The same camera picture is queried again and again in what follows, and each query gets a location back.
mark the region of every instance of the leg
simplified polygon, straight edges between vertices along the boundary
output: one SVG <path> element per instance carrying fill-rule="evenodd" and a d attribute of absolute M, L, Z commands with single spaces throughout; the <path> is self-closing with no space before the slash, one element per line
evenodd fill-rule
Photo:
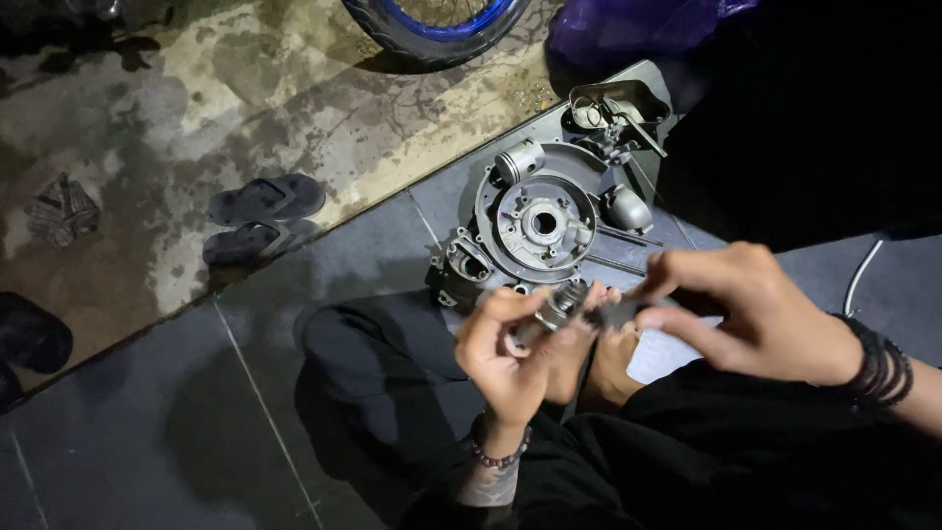
<path fill-rule="evenodd" d="M 349 426 L 391 453 L 405 478 L 423 483 L 460 454 L 484 400 L 427 290 L 325 307 L 301 341 Z"/>

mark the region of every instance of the person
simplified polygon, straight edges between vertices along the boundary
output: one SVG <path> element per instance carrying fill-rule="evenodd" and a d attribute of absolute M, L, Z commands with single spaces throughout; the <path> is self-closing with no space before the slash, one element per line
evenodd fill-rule
<path fill-rule="evenodd" d="M 420 291 L 322 309 L 303 345 L 351 427 L 422 488 L 403 528 L 942 527 L 939 370 L 822 312 L 760 245 L 652 255 L 630 295 L 678 288 L 723 322 L 655 305 L 521 349 L 509 330 L 545 293 L 496 290 L 452 337 Z M 586 305 L 621 296 L 593 283 Z M 703 359 L 630 379 L 647 329 Z"/>

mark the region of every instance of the tire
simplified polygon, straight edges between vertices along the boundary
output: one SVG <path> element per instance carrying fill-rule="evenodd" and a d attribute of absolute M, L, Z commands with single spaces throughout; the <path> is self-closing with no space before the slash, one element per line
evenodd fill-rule
<path fill-rule="evenodd" d="M 387 7 L 388 0 L 343 0 L 350 16 L 383 48 L 429 70 L 457 66 L 500 41 L 527 9 L 530 0 L 510 0 L 507 7 L 478 33 L 441 41 L 423 37 L 404 25 Z"/>

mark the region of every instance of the dirty floor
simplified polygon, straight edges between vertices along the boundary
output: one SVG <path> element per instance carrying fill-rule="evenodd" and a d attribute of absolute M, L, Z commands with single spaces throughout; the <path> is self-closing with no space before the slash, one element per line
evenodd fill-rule
<path fill-rule="evenodd" d="M 428 75 L 395 73 L 336 0 L 179 4 L 115 51 L 0 52 L 0 290 L 65 321 L 70 366 L 207 292 L 213 194 L 310 174 L 330 229 L 556 102 L 542 43 L 560 0 Z M 23 208 L 61 172 L 102 221 L 58 250 Z M 18 374 L 27 389 L 49 377 Z"/>

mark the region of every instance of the gray tile floor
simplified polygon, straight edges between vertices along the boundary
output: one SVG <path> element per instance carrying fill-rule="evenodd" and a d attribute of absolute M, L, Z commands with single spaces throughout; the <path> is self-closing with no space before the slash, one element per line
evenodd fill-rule
<path fill-rule="evenodd" d="M 338 427 L 304 376 L 296 322 L 333 301 L 423 287 L 437 241 L 457 226 L 456 211 L 469 211 L 470 187 L 466 176 L 441 172 L 0 417 L 0 527 L 395 524 L 410 491 Z M 653 237 L 722 244 L 682 225 L 659 212 Z M 780 259 L 819 306 L 838 310 L 872 241 Z M 643 263 L 628 248 L 608 250 Z M 865 323 L 934 364 L 942 363 L 933 348 L 942 340 L 940 259 L 940 238 L 887 243 L 854 304 Z M 638 281 L 584 271 L 623 287 Z"/>

